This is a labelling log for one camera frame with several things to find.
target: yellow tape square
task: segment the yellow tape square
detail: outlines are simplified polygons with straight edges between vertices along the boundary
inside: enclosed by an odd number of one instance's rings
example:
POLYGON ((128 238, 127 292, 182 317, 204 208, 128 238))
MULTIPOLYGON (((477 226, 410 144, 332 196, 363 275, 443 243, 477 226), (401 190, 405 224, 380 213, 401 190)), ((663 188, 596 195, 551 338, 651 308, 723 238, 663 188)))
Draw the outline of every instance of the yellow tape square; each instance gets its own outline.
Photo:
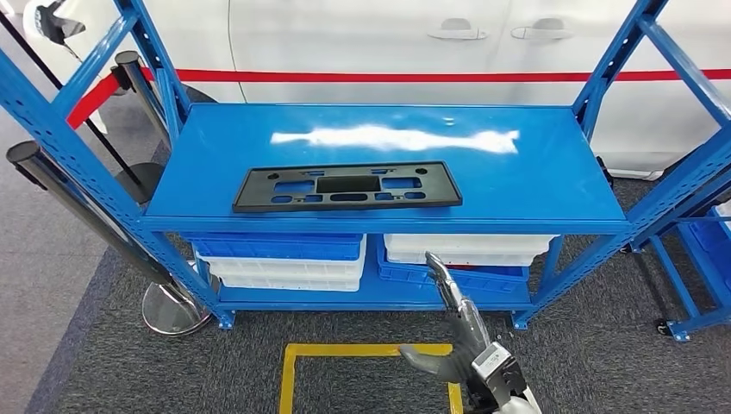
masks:
MULTIPOLYGON (((291 343, 284 350, 282 386, 279 391, 279 414, 291 414, 295 395, 295 360, 298 356, 401 356, 399 343, 291 343)), ((424 354, 446 355, 452 352, 448 343, 415 343, 424 354)), ((462 414, 462 391, 459 384, 447 386, 451 414, 462 414)))

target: car door handle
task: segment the car door handle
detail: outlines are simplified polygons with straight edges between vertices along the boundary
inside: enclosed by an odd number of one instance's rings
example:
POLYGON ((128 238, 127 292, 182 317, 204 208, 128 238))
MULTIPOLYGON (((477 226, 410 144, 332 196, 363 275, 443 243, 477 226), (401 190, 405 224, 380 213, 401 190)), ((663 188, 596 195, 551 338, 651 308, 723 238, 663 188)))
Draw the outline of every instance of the car door handle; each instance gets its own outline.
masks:
POLYGON ((462 18, 449 18, 441 23, 441 26, 429 30, 427 35, 435 39, 446 39, 455 41, 479 41, 488 36, 489 32, 481 28, 472 28, 470 21, 462 18))
POLYGON ((537 20, 531 26, 513 28, 510 35, 525 41, 559 41, 573 37, 573 32, 565 26, 563 20, 547 17, 537 20))

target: white car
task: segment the white car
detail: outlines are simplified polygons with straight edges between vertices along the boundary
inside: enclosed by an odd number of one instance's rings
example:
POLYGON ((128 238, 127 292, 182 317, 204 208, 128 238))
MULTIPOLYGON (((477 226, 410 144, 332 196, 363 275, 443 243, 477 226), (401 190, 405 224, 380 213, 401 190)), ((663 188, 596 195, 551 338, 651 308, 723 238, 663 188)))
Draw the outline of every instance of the white car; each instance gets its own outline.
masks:
MULTIPOLYGON (((145 4, 177 69, 203 70, 214 79, 224 71, 269 72, 266 82, 185 82, 220 102, 563 105, 577 96, 634 1, 145 4), (280 81, 293 72, 308 73, 308 81, 280 81), (322 73, 363 76, 333 83, 322 73), (408 82, 358 82, 374 73, 411 75, 408 82), (425 82, 435 73, 496 75, 477 83, 425 82)), ((23 28, 65 80, 118 16, 111 0, 31 0, 23 28)), ((671 0, 659 21, 731 96, 731 2, 671 0)), ((136 49, 131 37, 125 49, 136 49)), ((615 176, 656 179, 717 129, 670 70, 644 40, 624 68, 630 73, 609 89, 591 145, 615 176)))

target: robotic hand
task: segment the robotic hand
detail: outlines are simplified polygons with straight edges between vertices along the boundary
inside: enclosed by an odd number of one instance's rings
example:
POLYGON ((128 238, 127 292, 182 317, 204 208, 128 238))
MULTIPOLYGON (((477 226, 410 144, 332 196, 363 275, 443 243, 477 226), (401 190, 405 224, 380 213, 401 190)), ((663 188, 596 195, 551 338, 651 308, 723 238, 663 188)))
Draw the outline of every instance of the robotic hand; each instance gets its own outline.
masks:
POLYGON ((439 257, 426 253, 429 276, 447 307, 455 335, 453 351, 446 356, 420 354, 402 345, 401 355, 414 368, 445 382, 467 385, 470 414, 540 414, 515 358, 497 342, 490 342, 475 304, 462 296, 457 283, 439 257))

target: stanchion post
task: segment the stanchion post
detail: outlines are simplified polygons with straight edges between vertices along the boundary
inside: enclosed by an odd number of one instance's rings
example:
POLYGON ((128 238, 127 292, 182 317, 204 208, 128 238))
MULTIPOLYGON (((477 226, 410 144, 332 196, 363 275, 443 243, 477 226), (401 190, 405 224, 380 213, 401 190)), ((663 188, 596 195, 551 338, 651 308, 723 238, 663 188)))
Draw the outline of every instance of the stanchion post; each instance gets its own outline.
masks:
MULTIPOLYGON (((134 50, 120 52, 115 56, 115 63, 122 69, 126 77, 124 80, 127 80, 128 85, 136 92, 142 103, 142 109, 150 118, 150 122, 153 123, 155 129, 162 135, 165 145, 168 149, 171 149, 170 136, 167 133, 162 105, 155 94, 153 86, 147 81, 145 74, 142 73, 142 64, 140 62, 140 54, 134 50)), ((122 87, 125 84, 126 82, 120 82, 122 87)))
POLYGON ((73 184, 35 141, 25 141, 8 150, 6 158, 25 178, 50 192, 64 207, 94 230, 105 242, 132 263, 152 284, 147 288, 142 304, 142 316, 152 330, 169 336, 181 336, 198 330, 208 322, 210 313, 198 306, 169 272, 145 252, 121 226, 116 229, 105 222, 114 219, 101 206, 91 207, 92 201, 73 184))

